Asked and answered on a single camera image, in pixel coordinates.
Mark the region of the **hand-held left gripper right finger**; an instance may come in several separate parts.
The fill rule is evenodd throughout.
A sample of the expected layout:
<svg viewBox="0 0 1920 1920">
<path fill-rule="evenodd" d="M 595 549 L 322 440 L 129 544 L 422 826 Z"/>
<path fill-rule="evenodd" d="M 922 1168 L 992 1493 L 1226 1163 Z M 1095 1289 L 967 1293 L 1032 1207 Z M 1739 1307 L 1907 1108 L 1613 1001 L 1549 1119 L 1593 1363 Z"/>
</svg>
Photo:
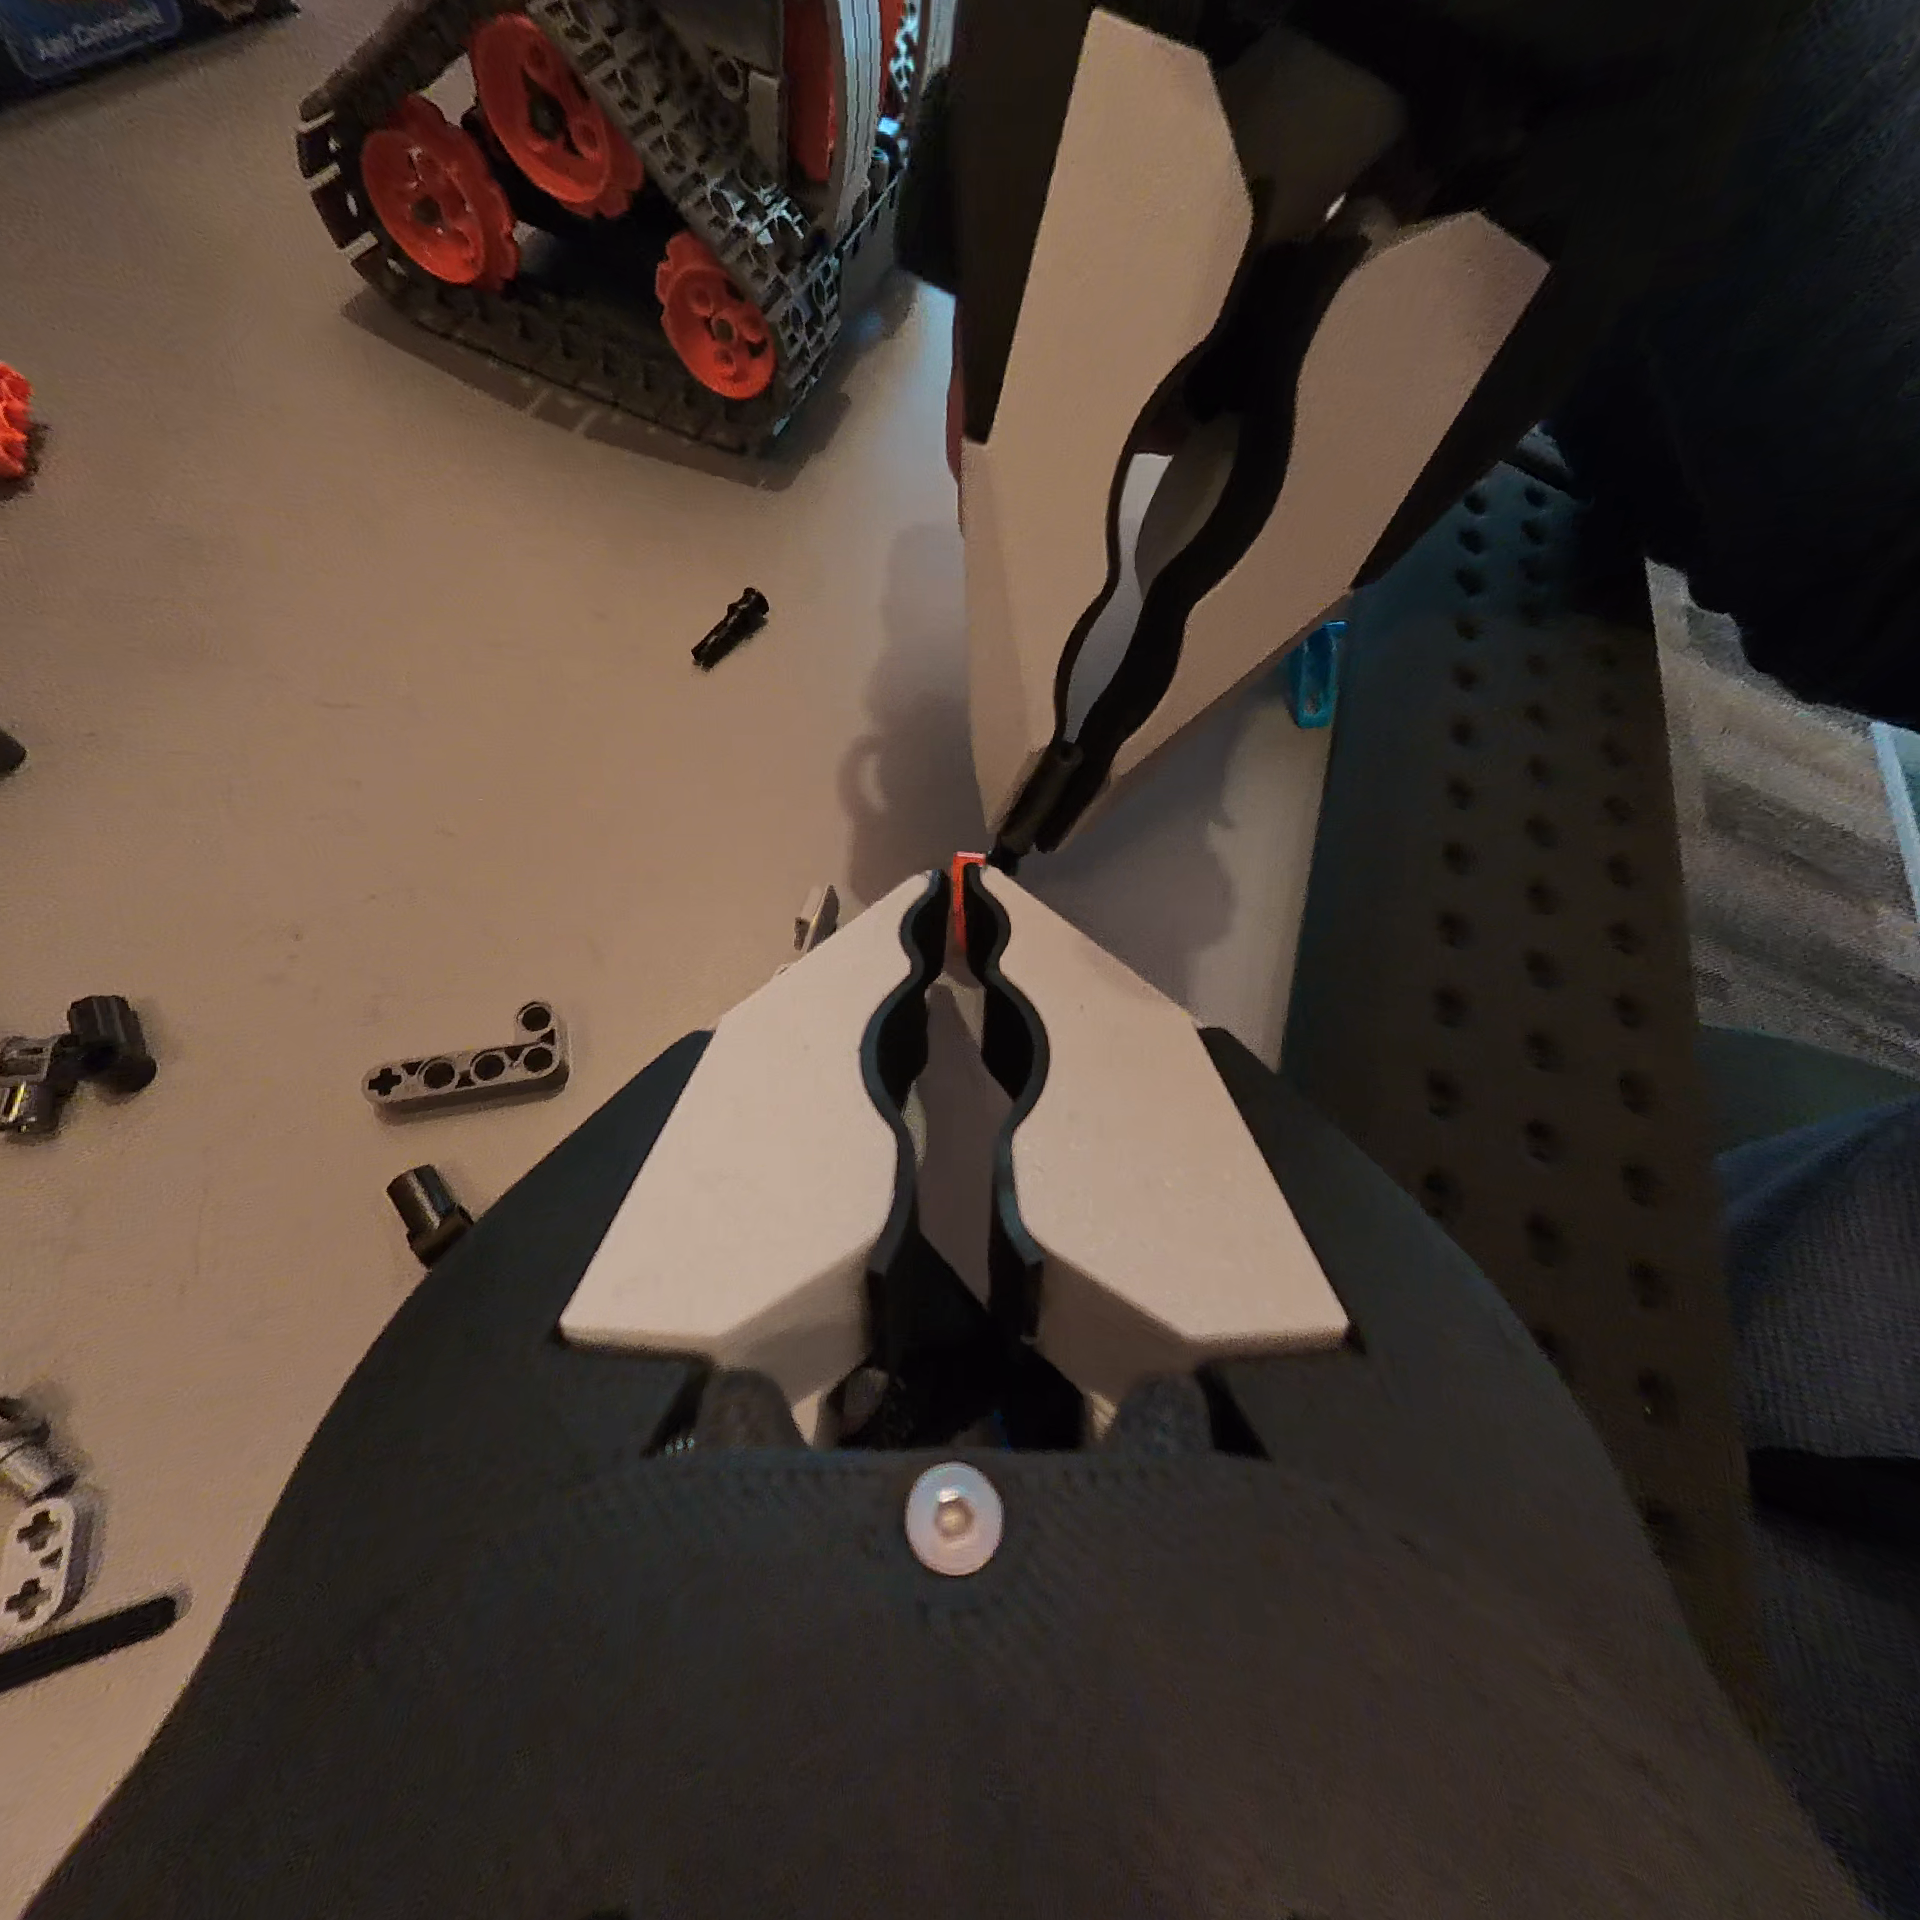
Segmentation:
<svg viewBox="0 0 1920 1920">
<path fill-rule="evenodd" d="M 1003 871 L 965 873 L 992 1145 L 990 1304 L 1082 1392 L 1330 1354 L 1350 1313 L 1201 1026 Z"/>
</svg>

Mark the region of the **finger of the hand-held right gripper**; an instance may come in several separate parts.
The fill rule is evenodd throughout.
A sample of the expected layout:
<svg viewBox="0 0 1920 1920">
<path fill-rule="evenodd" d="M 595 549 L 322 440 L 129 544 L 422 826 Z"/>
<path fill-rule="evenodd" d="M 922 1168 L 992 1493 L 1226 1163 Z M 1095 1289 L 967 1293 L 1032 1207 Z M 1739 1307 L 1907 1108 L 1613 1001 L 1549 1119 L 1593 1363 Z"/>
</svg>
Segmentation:
<svg viewBox="0 0 1920 1920">
<path fill-rule="evenodd" d="M 1144 605 L 1103 696 L 1159 703 L 1112 749 L 1082 732 L 1095 800 L 1323 625 L 1360 586 L 1551 264 L 1482 212 L 1411 227 L 1337 287 L 1296 375 L 1289 440 L 1249 401 L 1191 433 L 1145 506 Z"/>
<path fill-rule="evenodd" d="M 999 401 L 963 441 L 971 747 L 1014 826 L 1118 580 L 1118 493 L 1149 404 L 1210 336 L 1254 224 L 1210 61 L 1091 15 Z"/>
</svg>

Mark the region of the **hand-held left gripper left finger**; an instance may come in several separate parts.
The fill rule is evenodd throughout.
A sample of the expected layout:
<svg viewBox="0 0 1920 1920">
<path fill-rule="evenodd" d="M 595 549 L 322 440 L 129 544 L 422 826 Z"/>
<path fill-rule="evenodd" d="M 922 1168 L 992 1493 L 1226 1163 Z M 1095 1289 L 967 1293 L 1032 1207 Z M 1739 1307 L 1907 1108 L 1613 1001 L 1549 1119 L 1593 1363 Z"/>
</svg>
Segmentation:
<svg viewBox="0 0 1920 1920">
<path fill-rule="evenodd" d="M 915 1179 L 874 1033 L 926 1010 L 944 932 L 946 875 L 912 873 L 721 1018 L 561 1314 L 570 1346 L 706 1361 L 792 1401 L 855 1372 Z"/>
</svg>

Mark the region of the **person's right forearm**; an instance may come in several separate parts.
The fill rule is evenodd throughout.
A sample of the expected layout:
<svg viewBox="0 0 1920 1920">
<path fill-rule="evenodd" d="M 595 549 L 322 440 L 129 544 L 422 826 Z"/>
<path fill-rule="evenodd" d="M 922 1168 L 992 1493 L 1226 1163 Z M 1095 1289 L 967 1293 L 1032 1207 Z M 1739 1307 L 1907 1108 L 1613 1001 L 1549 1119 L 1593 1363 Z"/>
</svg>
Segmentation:
<svg viewBox="0 0 1920 1920">
<path fill-rule="evenodd" d="M 1797 699 L 1918 729 L 1918 5 L 1815 5 L 1707 237 L 1551 418 Z"/>
</svg>

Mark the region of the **grey angled liftarm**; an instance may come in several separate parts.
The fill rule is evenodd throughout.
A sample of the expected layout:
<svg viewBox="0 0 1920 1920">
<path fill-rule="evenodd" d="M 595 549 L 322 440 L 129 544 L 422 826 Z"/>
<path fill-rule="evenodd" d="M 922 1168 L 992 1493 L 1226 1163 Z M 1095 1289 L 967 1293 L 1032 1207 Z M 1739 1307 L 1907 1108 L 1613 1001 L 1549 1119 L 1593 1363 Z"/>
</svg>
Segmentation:
<svg viewBox="0 0 1920 1920">
<path fill-rule="evenodd" d="M 551 999 L 531 999 L 506 1042 L 379 1063 L 363 1075 L 362 1090 L 384 1121 L 424 1121 L 553 1097 L 568 1084 L 568 1024 Z"/>
</svg>

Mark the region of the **tracked toy vehicle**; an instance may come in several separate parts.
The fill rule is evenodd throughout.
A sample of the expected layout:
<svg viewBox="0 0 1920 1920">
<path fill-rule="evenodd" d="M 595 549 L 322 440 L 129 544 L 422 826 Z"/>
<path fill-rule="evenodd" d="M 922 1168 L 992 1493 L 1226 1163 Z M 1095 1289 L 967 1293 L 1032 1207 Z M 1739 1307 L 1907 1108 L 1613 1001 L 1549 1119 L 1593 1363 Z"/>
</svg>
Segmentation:
<svg viewBox="0 0 1920 1920">
<path fill-rule="evenodd" d="M 409 323 L 752 459 L 898 273 L 954 15 L 395 5 L 302 101 L 299 175 Z"/>
</svg>

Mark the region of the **black studded mat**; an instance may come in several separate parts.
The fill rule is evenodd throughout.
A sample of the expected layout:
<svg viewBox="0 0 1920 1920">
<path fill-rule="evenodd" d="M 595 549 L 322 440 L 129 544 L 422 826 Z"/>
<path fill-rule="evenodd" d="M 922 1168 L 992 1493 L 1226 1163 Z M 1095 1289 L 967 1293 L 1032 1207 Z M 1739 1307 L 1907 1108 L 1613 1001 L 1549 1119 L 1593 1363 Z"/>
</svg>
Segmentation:
<svg viewBox="0 0 1920 1920">
<path fill-rule="evenodd" d="M 1478 1263 L 1770 1735 L 1643 565 L 1491 468 L 1347 612 L 1283 1067 Z"/>
</svg>

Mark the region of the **black connector with grey pin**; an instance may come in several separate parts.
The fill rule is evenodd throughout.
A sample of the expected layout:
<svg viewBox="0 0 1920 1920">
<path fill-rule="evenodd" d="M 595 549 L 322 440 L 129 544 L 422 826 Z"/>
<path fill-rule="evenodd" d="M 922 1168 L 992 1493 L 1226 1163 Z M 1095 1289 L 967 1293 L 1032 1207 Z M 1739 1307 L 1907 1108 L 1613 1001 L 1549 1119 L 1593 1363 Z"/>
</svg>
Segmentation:
<svg viewBox="0 0 1920 1920">
<path fill-rule="evenodd" d="M 53 1137 L 70 1100 L 86 1084 L 115 1097 L 133 1097 L 149 1089 L 157 1075 L 154 1049 L 129 996 L 77 999 L 61 1032 L 2 1039 L 2 1135 Z"/>
</svg>

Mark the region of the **person's blue clothing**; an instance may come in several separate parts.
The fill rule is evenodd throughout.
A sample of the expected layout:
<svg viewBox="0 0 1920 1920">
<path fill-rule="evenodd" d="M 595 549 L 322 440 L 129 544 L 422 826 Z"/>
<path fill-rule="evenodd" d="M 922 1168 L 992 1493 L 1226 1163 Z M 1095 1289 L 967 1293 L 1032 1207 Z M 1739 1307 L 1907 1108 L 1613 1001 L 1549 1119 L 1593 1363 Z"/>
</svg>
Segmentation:
<svg viewBox="0 0 1920 1920">
<path fill-rule="evenodd" d="M 1720 1161 L 1779 1763 L 1880 1915 L 1918 1915 L 1918 1106 Z"/>
</svg>

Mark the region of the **short black axle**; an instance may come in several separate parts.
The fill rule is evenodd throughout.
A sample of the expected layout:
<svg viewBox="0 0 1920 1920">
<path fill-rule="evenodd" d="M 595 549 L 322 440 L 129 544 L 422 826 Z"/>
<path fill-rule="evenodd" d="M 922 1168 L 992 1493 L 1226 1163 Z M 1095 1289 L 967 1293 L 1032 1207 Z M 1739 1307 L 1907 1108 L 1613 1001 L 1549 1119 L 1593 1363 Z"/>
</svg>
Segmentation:
<svg viewBox="0 0 1920 1920">
<path fill-rule="evenodd" d="M 120 1651 L 157 1642 L 183 1615 L 183 1599 L 161 1594 L 104 1616 L 63 1625 L 2 1649 L 2 1696 L 30 1690 L 63 1674 L 97 1665 Z"/>
</svg>

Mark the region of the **blue toy box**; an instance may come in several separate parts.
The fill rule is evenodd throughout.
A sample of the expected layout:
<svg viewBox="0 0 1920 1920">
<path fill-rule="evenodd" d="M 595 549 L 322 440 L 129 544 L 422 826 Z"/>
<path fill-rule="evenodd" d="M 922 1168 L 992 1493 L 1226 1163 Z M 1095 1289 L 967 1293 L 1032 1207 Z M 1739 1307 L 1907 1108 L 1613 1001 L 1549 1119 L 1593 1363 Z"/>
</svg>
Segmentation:
<svg viewBox="0 0 1920 1920">
<path fill-rule="evenodd" d="M 297 11 L 297 3 L 2 3 L 2 107 Z"/>
</svg>

